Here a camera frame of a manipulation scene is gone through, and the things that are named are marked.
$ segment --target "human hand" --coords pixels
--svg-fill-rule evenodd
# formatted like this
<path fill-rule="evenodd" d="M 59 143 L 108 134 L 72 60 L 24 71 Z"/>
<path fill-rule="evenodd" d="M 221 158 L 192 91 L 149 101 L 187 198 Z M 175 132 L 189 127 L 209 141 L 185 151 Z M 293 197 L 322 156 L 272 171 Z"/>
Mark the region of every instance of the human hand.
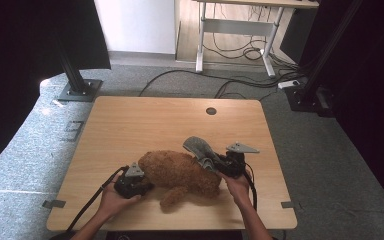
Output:
<path fill-rule="evenodd" d="M 225 180 L 230 195 L 233 196 L 236 205 L 251 204 L 251 200 L 249 199 L 249 184 L 244 175 L 235 179 L 219 171 L 217 171 L 216 174 Z"/>
<path fill-rule="evenodd" d="M 119 175 L 116 175 L 108 186 L 105 187 L 102 192 L 101 203 L 99 204 L 97 215 L 101 215 L 106 219 L 110 219 L 115 216 L 124 208 L 138 202 L 141 199 L 141 195 L 133 196 L 130 199 L 126 199 L 114 189 L 114 182 L 118 179 Z"/>

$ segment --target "wooden table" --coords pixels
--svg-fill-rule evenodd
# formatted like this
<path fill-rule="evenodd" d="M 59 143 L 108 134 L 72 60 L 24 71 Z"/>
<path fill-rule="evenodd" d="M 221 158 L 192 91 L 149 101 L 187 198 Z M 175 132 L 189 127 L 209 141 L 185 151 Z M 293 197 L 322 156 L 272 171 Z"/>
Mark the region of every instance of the wooden table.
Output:
<path fill-rule="evenodd" d="M 215 115 L 207 114 L 215 108 Z M 217 153 L 239 141 L 259 149 L 246 154 L 255 173 L 258 214 L 269 229 L 297 225 L 288 190 L 260 102 L 256 100 L 99 97 L 79 140 L 57 199 L 64 208 L 53 208 L 50 230 L 65 230 L 99 186 L 120 166 L 130 165 L 148 151 L 187 152 L 183 142 L 190 136 L 205 139 Z M 165 189 L 156 188 L 138 204 L 105 224 L 105 230 L 215 230 L 244 229 L 240 212 L 224 181 L 215 200 L 192 194 L 172 212 L 161 211 Z M 98 198 L 75 229 L 95 213 Z"/>
<path fill-rule="evenodd" d="M 266 66 L 269 77 L 274 78 L 275 72 L 269 59 L 270 49 L 272 48 L 274 37 L 279 28 L 280 19 L 282 18 L 283 10 L 287 8 L 317 8 L 319 4 L 316 1 L 309 0 L 194 0 L 201 2 L 201 23 L 199 28 L 199 45 L 196 55 L 196 71 L 202 72 L 204 58 L 204 33 L 225 33 L 225 34 L 240 34 L 252 36 L 267 36 L 267 44 L 261 49 L 261 56 Z M 252 22 L 252 21 L 233 21 L 225 19 L 208 19 L 205 17 L 207 3 L 221 4 L 237 4 L 237 5 L 256 5 L 279 7 L 276 20 L 273 23 L 269 22 Z"/>

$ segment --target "hole in table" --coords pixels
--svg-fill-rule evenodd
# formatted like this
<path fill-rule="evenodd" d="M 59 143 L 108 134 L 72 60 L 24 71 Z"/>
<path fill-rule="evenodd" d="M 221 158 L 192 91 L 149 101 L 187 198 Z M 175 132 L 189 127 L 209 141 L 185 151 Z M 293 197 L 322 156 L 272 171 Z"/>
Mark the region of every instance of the hole in table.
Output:
<path fill-rule="evenodd" d="M 206 112 L 208 115 L 216 115 L 217 110 L 215 108 L 209 107 L 207 108 Z"/>

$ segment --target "gray carpet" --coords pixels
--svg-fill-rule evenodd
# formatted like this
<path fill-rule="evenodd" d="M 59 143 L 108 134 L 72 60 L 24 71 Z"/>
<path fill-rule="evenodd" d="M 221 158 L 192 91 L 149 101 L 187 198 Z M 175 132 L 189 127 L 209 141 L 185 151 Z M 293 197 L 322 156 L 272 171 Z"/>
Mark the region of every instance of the gray carpet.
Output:
<path fill-rule="evenodd" d="M 113 65 L 112 71 L 82 75 L 104 81 L 99 95 L 138 96 L 147 82 L 168 70 L 173 68 Z M 270 82 L 256 72 L 205 74 Z M 156 80 L 143 96 L 213 98 L 224 82 L 171 73 Z M 56 198 L 93 105 L 53 102 L 66 83 L 65 75 L 59 75 L 42 84 L 35 108 L 0 155 L 0 239 L 55 235 L 46 229 L 50 210 L 41 205 Z M 335 119 L 290 111 L 285 94 L 274 88 L 232 84 L 227 92 L 253 99 L 267 96 L 262 106 L 298 219 L 296 229 L 285 231 L 286 239 L 384 239 L 384 190 Z M 282 231 L 272 233 L 284 237 Z M 104 238 L 101 232 L 96 239 Z"/>

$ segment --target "brown teddy bear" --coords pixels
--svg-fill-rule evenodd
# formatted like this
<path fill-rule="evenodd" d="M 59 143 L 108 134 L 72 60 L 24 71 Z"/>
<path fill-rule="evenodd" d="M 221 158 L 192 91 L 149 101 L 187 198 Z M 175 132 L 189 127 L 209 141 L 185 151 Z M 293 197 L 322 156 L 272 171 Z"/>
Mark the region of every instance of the brown teddy bear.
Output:
<path fill-rule="evenodd" d="M 160 201 L 163 209 L 178 203 L 188 192 L 206 198 L 219 195 L 221 178 L 203 169 L 189 154 L 169 150 L 147 152 L 138 165 L 151 183 L 169 189 Z"/>

